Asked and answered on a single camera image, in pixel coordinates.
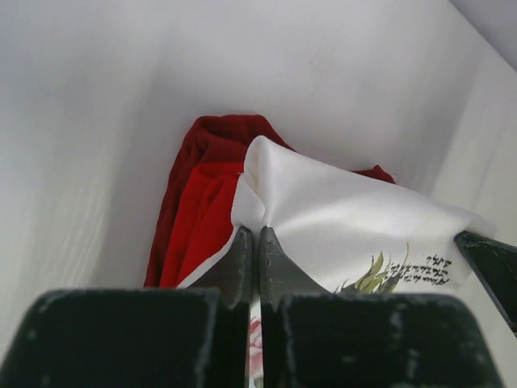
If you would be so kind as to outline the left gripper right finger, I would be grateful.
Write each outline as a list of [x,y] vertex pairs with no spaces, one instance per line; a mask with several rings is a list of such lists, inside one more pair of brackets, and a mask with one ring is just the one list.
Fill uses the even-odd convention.
[[333,294],[258,241],[266,387],[500,387],[477,322],[458,299],[431,293]]

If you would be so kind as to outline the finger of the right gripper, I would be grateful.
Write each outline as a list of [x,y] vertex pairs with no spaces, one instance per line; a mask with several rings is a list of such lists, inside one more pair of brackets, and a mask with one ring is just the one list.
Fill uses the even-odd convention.
[[468,231],[454,243],[516,335],[516,247]]

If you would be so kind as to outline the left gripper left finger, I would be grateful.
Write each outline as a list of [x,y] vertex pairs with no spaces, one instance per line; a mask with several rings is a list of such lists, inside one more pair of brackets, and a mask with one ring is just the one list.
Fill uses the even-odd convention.
[[60,289],[24,315],[4,387],[245,387],[253,236],[185,289]]

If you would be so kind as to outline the white t shirt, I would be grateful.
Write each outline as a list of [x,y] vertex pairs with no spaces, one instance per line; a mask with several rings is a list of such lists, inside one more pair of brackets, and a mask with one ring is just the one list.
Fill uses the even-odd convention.
[[[383,249],[393,261],[395,273],[387,280],[384,289],[374,293],[330,289],[308,275],[333,294],[431,293],[456,298],[456,292],[469,278],[471,271],[457,250],[454,238],[464,231],[478,232],[487,237],[494,233],[492,226],[475,213],[379,180],[356,183],[346,188],[345,192],[343,199],[338,201],[341,218],[330,222],[326,235],[331,238],[342,235],[356,254]],[[248,384],[245,387],[256,387],[263,382],[258,260],[261,230],[257,233],[249,231],[253,236],[253,256],[247,346]]]

